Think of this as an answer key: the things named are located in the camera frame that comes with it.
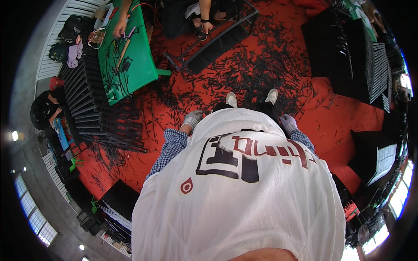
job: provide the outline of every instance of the ceiling light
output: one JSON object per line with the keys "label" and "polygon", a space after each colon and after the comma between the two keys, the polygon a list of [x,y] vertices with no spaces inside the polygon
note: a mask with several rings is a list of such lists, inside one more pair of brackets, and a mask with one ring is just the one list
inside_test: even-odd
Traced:
{"label": "ceiling light", "polygon": [[13,141],[17,141],[18,140],[18,132],[17,131],[13,131],[12,132],[12,138],[13,138]]}

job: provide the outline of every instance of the white sneaker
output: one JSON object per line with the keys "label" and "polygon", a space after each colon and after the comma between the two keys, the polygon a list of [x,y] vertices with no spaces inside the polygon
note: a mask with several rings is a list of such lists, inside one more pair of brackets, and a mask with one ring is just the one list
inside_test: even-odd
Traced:
{"label": "white sneaker", "polygon": [[267,99],[265,101],[271,102],[271,104],[274,105],[274,103],[277,101],[277,96],[279,95],[279,91],[277,89],[271,89],[267,94]]}
{"label": "white sneaker", "polygon": [[228,93],[227,104],[231,105],[234,108],[238,108],[237,97],[235,96],[235,93],[233,92]]}

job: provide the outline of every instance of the pink cloth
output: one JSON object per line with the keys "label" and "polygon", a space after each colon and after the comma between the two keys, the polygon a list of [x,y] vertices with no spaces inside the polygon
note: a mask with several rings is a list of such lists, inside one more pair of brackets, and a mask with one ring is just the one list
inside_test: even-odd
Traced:
{"label": "pink cloth", "polygon": [[68,61],[67,65],[70,68],[75,68],[78,66],[77,59],[81,58],[81,55],[83,54],[83,43],[80,41],[79,44],[70,46],[68,48]]}

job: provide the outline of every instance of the red stool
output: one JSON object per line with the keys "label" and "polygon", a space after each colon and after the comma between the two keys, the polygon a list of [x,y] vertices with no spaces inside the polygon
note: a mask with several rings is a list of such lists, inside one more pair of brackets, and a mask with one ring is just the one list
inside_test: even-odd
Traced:
{"label": "red stool", "polygon": [[51,89],[51,91],[53,91],[54,89],[58,88],[59,86],[64,85],[65,81],[61,78],[58,77],[52,77],[50,82],[49,82],[49,88]]}

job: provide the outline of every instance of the red teardrop logo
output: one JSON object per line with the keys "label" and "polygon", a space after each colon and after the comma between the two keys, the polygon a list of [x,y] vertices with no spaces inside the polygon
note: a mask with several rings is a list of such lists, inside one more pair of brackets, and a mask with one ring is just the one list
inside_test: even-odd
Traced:
{"label": "red teardrop logo", "polygon": [[186,180],[183,184],[180,185],[180,189],[184,194],[187,194],[193,188],[193,182],[191,181],[191,177]]}

